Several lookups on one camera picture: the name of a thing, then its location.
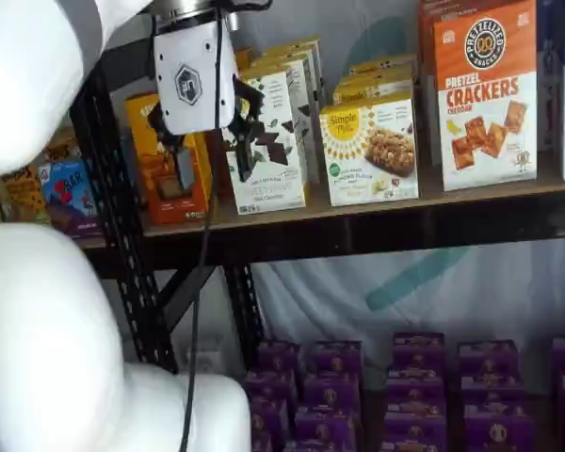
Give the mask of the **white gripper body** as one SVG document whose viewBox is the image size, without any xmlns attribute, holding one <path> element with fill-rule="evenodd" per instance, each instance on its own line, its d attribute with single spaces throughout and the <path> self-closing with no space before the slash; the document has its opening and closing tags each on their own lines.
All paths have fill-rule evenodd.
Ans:
<svg viewBox="0 0 565 452">
<path fill-rule="evenodd" d="M 153 39 L 153 53 L 157 92 L 170 133 L 183 136 L 232 122 L 238 70 L 224 22 L 197 16 L 163 28 Z"/>
</svg>

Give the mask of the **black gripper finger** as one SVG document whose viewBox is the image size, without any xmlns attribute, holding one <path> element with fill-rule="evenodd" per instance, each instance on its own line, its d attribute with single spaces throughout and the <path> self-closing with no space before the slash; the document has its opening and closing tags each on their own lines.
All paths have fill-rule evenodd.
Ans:
<svg viewBox="0 0 565 452">
<path fill-rule="evenodd" d="M 239 178 L 250 178 L 254 163 L 250 144 L 258 135 L 259 115 L 263 106 L 264 94 L 234 75 L 234 111 L 226 129 L 233 134 L 233 145 Z"/>
<path fill-rule="evenodd" d="M 157 141 L 172 156 L 176 177 L 181 188 L 194 185 L 194 169 L 189 149 L 185 146 L 185 135 L 174 135 L 168 129 L 160 102 L 157 102 L 147 117 L 154 129 Z"/>
</svg>

